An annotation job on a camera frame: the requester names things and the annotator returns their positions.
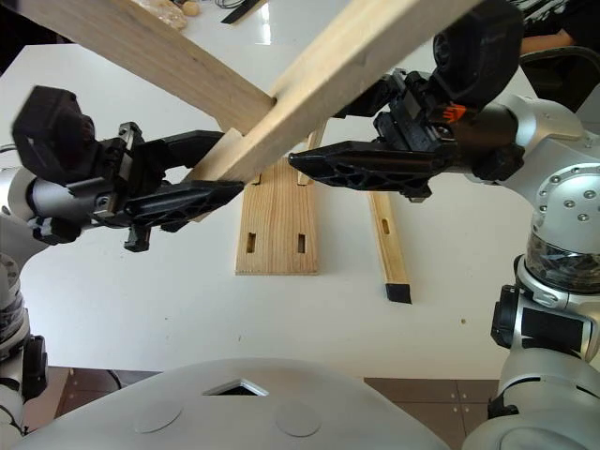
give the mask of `white table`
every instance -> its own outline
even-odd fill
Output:
[[[204,14],[186,33],[268,89],[344,3],[273,0],[268,14],[235,27],[218,23],[228,11],[202,3]],[[402,66],[432,70],[430,54],[423,47]],[[100,138],[128,120],[146,139],[217,129],[203,112],[79,46],[39,46],[26,48],[0,78],[0,143],[10,142],[10,123],[34,84],[75,92]],[[507,91],[533,94],[522,72]],[[374,134],[370,120],[332,120],[323,143]],[[14,157],[0,159],[11,163]],[[236,277],[238,197],[177,234],[153,232],[146,253],[123,250],[127,231],[94,230],[37,255],[22,274],[34,332],[45,336],[57,366],[164,370],[277,356],[358,376],[497,378],[506,351],[489,337],[492,311],[501,286],[514,279],[530,206],[462,175],[441,175],[431,188],[423,204],[396,197],[411,306],[385,297],[366,195],[319,186],[320,275]]]

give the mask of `wooden board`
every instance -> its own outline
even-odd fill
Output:
[[[411,303],[411,287],[400,248],[400,237],[389,192],[369,192],[373,226],[382,263],[387,298],[392,302]]]
[[[273,106],[251,82],[130,0],[14,4],[23,16],[212,115],[223,129],[247,133]]]
[[[200,180],[248,182],[478,0],[354,0],[276,83],[275,106],[227,151],[192,170]]]
[[[318,270],[314,183],[297,184],[285,158],[244,190],[237,275],[315,275]]]

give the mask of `transparent cylinder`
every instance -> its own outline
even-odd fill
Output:
[[[600,255],[554,247],[534,233],[525,265],[544,284],[570,293],[600,293]]]

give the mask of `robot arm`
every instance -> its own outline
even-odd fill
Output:
[[[531,236],[491,327],[510,354],[492,420],[463,448],[596,448],[600,375],[588,363],[600,344],[600,141],[557,103],[490,103],[517,68],[520,21],[506,2],[484,2],[436,37],[432,75],[395,70],[346,108],[369,115],[379,108],[368,96],[380,108],[389,102],[375,118],[376,141],[289,160],[327,185],[397,191],[413,202],[431,195],[428,180],[442,172],[523,196]]]
[[[175,233],[228,203],[243,183],[164,179],[170,168],[193,167],[221,135],[192,131],[145,142],[126,123],[98,142],[74,94],[34,88],[13,125],[24,167],[0,171],[0,448],[21,436],[23,404],[47,384],[44,339],[31,334],[20,289],[26,262],[100,226],[128,228],[125,249],[145,251],[152,228]]]

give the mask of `rectangular slot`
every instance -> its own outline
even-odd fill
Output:
[[[305,234],[298,234],[298,253],[307,252],[307,236]]]
[[[255,244],[256,244],[256,233],[249,232],[247,234],[246,253],[254,253]]]
[[[250,396],[250,397],[265,397],[269,393],[266,389],[259,385],[249,382],[248,380],[234,380],[226,382],[221,386],[214,387],[202,394],[203,396]]]
[[[389,223],[387,223],[387,218],[382,218],[382,228],[383,228],[383,234],[390,233],[390,225],[389,225]]]

